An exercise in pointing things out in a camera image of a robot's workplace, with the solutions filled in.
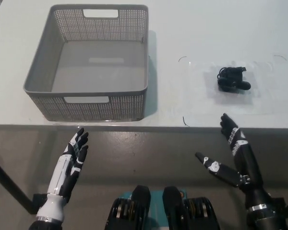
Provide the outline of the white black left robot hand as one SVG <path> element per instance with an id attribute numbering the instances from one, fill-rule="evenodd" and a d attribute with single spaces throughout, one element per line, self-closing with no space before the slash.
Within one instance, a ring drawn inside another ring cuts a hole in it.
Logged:
<path id="1" fill-rule="evenodd" d="M 47 190 L 47 200 L 36 218 L 43 222 L 62 224 L 64 207 L 69 202 L 88 151 L 88 132 L 80 128 L 60 155 Z"/>

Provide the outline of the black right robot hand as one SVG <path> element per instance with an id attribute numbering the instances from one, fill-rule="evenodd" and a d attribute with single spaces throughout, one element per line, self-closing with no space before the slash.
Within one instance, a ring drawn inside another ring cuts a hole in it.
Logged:
<path id="1" fill-rule="evenodd" d="M 239 188 L 245 194 L 245 207 L 249 212 L 255 212 L 272 207 L 272 198 L 265 191 L 259 165 L 250 143 L 243 131 L 227 115 L 221 116 L 221 133 L 225 136 L 233 156 L 236 169 L 213 160 L 200 152 L 196 158 L 219 180 Z"/>

